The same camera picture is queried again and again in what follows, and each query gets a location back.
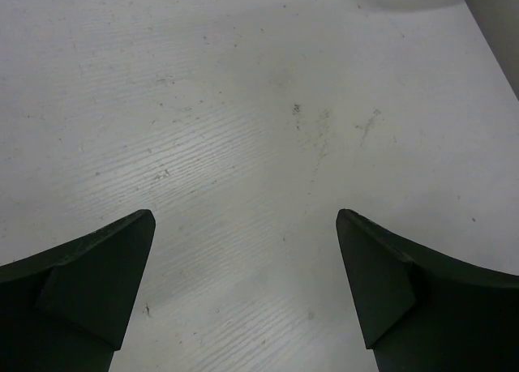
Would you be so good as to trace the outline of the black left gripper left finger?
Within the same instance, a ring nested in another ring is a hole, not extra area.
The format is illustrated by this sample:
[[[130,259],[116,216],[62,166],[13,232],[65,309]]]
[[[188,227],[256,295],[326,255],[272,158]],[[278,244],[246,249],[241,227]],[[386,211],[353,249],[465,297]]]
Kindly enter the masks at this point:
[[[107,371],[122,347],[156,221],[138,210],[1,267],[3,371]]]

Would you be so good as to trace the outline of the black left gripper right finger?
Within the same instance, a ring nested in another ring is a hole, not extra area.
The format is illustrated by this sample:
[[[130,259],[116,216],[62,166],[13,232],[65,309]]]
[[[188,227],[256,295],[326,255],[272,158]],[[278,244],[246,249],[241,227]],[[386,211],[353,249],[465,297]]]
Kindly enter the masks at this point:
[[[336,228],[379,370],[517,370],[515,275],[441,254],[351,210],[338,212]]]

